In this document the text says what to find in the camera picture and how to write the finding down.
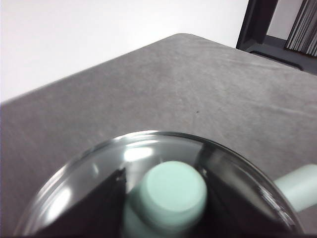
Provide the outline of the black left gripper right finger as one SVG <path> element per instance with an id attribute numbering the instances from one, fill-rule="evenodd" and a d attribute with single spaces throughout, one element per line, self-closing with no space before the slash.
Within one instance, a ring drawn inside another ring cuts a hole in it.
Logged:
<path id="1" fill-rule="evenodd" d="M 227 235 L 298 234 L 295 215 L 269 184 L 244 172 L 203 171 L 208 199 L 206 221 Z"/>

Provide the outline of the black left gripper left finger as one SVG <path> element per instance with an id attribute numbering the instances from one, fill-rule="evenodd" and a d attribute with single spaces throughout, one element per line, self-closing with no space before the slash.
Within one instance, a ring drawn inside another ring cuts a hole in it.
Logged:
<path id="1" fill-rule="evenodd" d="M 33 235 L 118 235 L 126 194 L 126 169 L 99 184 L 63 182 L 53 190 L 38 216 Z"/>

